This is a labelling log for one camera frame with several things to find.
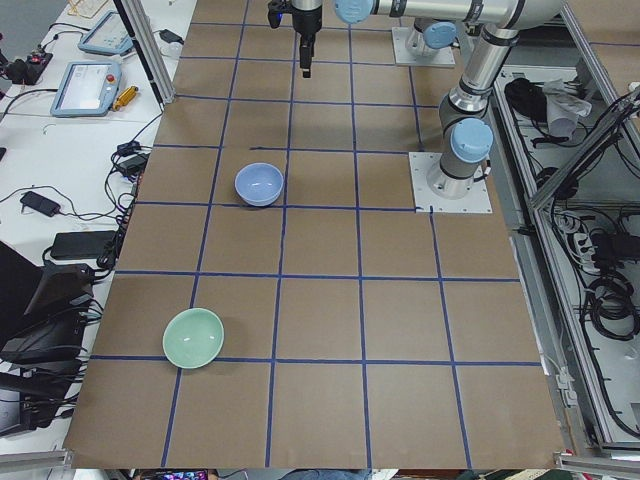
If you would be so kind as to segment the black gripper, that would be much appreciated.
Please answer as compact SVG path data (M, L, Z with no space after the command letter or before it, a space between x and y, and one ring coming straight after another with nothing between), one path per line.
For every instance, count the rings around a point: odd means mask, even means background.
M272 29L280 26L282 17L290 15L294 30L300 34L299 66L305 79L311 77L316 33L322 28L321 0L273 0L267 5L267 19Z

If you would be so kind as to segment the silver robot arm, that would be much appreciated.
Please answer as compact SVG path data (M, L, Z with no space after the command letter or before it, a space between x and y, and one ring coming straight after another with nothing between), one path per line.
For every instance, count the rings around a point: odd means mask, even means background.
M374 12L375 1L334 1L336 16L346 24L363 22ZM322 1L270 1L267 19L277 29L284 15L290 15L295 32L300 36L299 66L304 78L311 77L316 34L322 28ZM427 56L449 47L457 36L456 26L449 21L416 18L409 29L405 48L415 56Z
M461 20L482 25L458 85L442 100L439 116L444 151L426 175L438 196L458 200L466 196L481 162L493 144L491 128L481 119L498 73L518 41L519 32L552 19L562 1L336 1L334 11L348 24L371 15Z

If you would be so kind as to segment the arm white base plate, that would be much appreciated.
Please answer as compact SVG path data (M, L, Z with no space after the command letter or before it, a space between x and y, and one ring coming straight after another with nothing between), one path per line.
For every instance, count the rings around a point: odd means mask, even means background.
M480 167L472 177L448 177L440 165L439 152L410 152L409 164L414 209L420 213L491 214L493 212Z
M414 34L413 27L393 27L391 36L396 65L453 68L456 64L450 46L428 47L421 33Z

